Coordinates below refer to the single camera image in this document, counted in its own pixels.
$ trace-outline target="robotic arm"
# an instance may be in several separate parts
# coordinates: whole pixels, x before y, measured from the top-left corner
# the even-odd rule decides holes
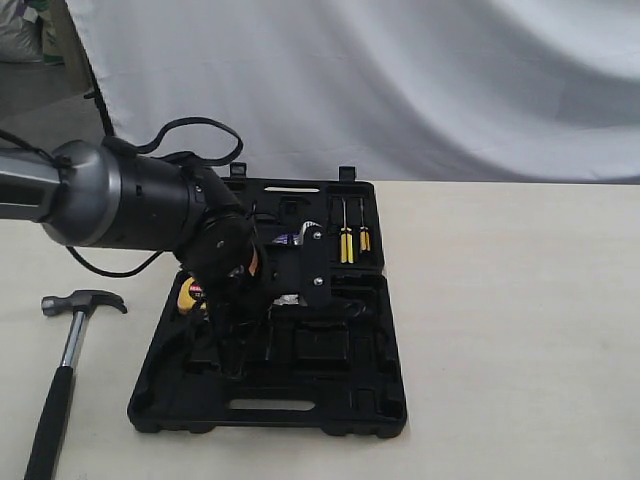
[[[40,223],[68,247],[171,251],[198,281],[209,307],[224,305],[225,314],[244,326],[258,322],[275,298],[266,255],[253,220],[209,168],[239,155],[242,142],[232,134],[236,150],[209,162],[191,152],[140,155],[157,147],[158,138],[143,147],[115,137],[101,146],[73,141],[50,156],[0,149],[0,218]],[[233,336],[238,328],[227,324],[218,333]],[[220,370],[234,370],[225,366],[225,355],[220,352]]]

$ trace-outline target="white cloth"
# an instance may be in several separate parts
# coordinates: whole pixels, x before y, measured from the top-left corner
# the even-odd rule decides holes
[[[116,130],[237,129],[252,176],[640,176],[635,0],[67,0]],[[225,153],[204,127],[164,152]]]

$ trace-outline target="screwdriver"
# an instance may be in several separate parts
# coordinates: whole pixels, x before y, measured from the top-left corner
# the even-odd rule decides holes
[[[347,201],[342,198],[344,225],[340,229],[340,263],[353,263],[353,234],[347,225]]]
[[[360,198],[360,253],[371,251],[371,234],[364,224],[364,198]]]

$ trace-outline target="hammer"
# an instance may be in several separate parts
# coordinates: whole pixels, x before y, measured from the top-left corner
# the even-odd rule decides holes
[[[53,478],[71,406],[73,369],[80,353],[82,327],[99,305],[109,305],[127,313],[122,297],[104,290],[76,290],[68,297],[50,296],[42,299],[42,313],[47,317],[73,312],[73,321],[60,366],[53,376],[40,415],[25,480]]]

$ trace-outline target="white table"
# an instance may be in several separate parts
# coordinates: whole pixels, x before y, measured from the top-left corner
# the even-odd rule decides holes
[[[176,264],[131,280],[0,222],[0,478],[22,478],[70,316],[45,294],[106,288],[88,325],[58,477],[640,478],[640,188],[379,183],[409,408],[393,440],[316,430],[137,433],[125,409]],[[91,251],[126,268],[144,255]]]

